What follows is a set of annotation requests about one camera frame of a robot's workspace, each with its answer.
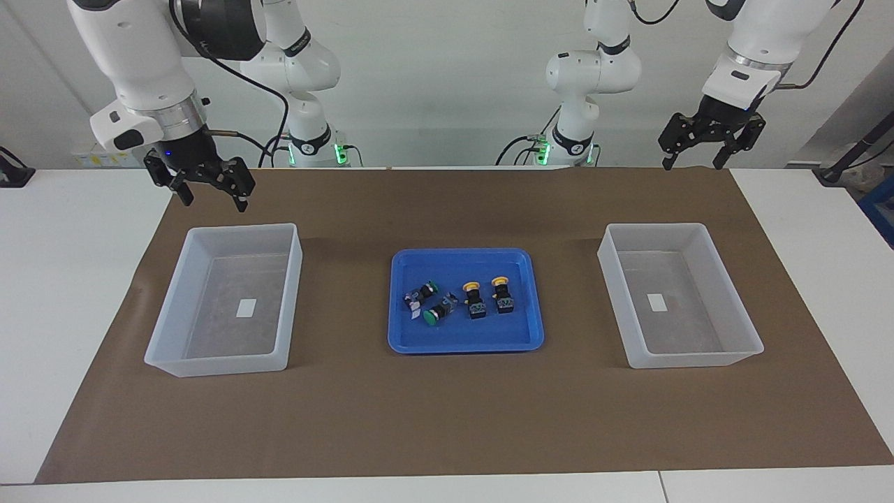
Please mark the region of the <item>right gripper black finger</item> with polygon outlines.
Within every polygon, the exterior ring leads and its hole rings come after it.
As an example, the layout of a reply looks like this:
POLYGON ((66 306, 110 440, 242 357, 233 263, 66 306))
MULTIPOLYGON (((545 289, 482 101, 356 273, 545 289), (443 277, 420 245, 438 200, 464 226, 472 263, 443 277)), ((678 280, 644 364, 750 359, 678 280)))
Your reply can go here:
POLYGON ((194 201, 191 188, 183 181, 181 174, 173 175, 155 149, 146 153, 145 168, 154 185, 167 188, 177 195, 184 206, 191 206, 194 201))
POLYGON ((229 195, 239 212, 249 207, 249 197, 254 191, 255 180, 242 157, 217 160, 210 165, 210 184, 229 195))

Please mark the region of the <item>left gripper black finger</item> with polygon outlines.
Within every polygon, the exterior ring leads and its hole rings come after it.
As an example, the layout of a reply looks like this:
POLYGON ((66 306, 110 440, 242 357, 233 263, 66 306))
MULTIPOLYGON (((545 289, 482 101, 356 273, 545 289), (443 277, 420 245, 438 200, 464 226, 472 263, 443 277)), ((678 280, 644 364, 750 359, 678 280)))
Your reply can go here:
POLYGON ((742 150, 749 152, 753 149, 764 128, 765 121, 763 119, 750 119, 737 133, 732 128, 724 127, 724 133, 721 135, 724 146, 719 149, 712 160, 713 168, 722 170, 733 155, 742 150))
POLYGON ((668 119, 661 134, 659 146, 664 153, 661 165, 664 170, 671 170, 677 157, 690 147, 695 147, 705 140, 706 117, 695 114, 687 117, 684 114, 673 114, 668 119))

